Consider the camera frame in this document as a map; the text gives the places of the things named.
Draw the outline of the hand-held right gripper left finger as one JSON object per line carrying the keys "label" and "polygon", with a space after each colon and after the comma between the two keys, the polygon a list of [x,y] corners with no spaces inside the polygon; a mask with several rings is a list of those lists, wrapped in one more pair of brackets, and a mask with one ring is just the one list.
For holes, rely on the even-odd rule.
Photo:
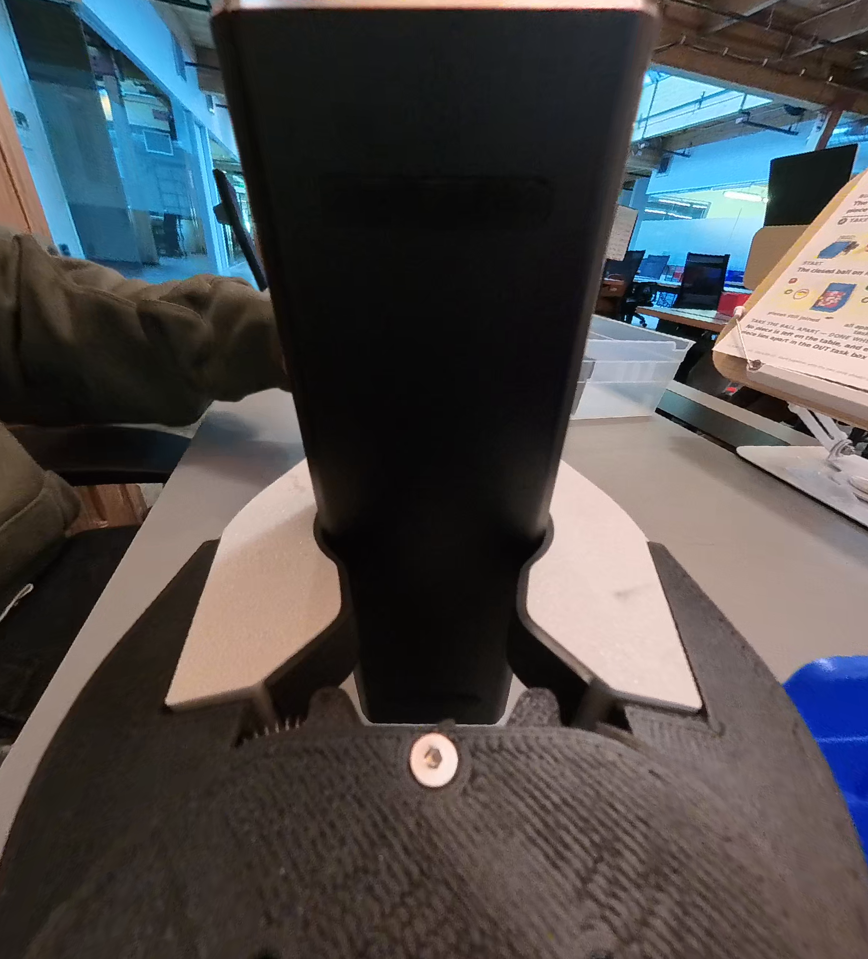
{"label": "hand-held right gripper left finger", "polygon": [[262,723],[306,717],[353,672],[347,577],[318,539],[307,461],[225,527],[165,695],[174,712],[247,703]]}

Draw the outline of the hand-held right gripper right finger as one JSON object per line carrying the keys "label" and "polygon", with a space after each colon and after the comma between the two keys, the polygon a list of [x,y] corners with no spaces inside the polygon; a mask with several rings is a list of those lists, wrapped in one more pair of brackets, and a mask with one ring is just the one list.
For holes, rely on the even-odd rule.
{"label": "hand-held right gripper right finger", "polygon": [[703,699],[640,527],[560,461],[544,540],[517,587],[517,615],[568,681],[609,702],[696,717]]}

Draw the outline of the clear plastic bin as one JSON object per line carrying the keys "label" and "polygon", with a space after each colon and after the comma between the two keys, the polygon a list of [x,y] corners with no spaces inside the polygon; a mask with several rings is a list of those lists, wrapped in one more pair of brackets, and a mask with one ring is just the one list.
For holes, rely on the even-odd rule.
{"label": "clear plastic bin", "polygon": [[592,315],[570,418],[653,414],[694,342]]}

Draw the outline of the black power bank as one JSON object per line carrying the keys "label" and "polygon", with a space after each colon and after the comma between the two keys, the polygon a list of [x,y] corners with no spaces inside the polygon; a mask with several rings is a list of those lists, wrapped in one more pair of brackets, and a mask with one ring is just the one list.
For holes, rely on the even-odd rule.
{"label": "black power bank", "polygon": [[656,2],[212,16],[370,721],[503,712],[659,21]]}

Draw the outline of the grey desk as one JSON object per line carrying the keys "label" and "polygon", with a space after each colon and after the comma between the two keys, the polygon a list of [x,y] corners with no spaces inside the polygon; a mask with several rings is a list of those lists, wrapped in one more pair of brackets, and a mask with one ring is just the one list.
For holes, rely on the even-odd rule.
{"label": "grey desk", "polygon": [[[96,668],[195,550],[301,453],[284,392],[211,407],[0,768],[0,857]],[[668,548],[778,679],[868,655],[865,528],[658,415],[573,422],[563,457]]]}

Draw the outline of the person's dark pants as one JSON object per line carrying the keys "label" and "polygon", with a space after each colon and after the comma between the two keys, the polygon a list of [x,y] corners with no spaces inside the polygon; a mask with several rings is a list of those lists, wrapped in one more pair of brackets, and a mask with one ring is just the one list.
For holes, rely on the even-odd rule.
{"label": "person's dark pants", "polygon": [[0,741],[13,741],[140,526],[83,531],[0,596]]}

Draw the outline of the instruction sheet on stand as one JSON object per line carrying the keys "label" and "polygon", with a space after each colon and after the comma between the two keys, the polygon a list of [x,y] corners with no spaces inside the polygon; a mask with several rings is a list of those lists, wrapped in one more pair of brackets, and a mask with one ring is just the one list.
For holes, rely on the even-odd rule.
{"label": "instruction sheet on stand", "polygon": [[[734,310],[715,346],[737,325],[748,300]],[[847,430],[868,432],[868,392],[724,356],[715,346],[714,364],[723,376],[786,403],[816,440],[788,450],[740,447],[739,456],[868,529],[868,460],[856,453]]]}

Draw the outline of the black office chair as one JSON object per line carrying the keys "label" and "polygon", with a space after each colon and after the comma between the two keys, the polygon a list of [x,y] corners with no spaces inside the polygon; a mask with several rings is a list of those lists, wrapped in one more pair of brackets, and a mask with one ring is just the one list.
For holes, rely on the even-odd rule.
{"label": "black office chair", "polygon": [[729,254],[687,253],[675,309],[715,311],[728,274]]}
{"label": "black office chair", "polygon": [[634,276],[640,269],[644,250],[629,250],[622,260],[608,259],[596,304],[596,313],[606,318],[616,318],[630,293]]}

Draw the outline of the printed instruction sheet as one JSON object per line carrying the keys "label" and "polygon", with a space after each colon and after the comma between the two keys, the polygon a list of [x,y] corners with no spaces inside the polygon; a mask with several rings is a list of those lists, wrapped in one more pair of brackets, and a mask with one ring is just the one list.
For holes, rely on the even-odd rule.
{"label": "printed instruction sheet", "polygon": [[868,392],[868,168],[784,254],[715,352]]}

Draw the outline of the black monitor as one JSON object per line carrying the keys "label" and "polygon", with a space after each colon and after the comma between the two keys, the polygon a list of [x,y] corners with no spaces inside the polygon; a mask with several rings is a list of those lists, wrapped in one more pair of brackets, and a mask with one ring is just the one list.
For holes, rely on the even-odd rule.
{"label": "black monitor", "polygon": [[852,175],[855,143],[771,161],[764,227],[808,225]]}

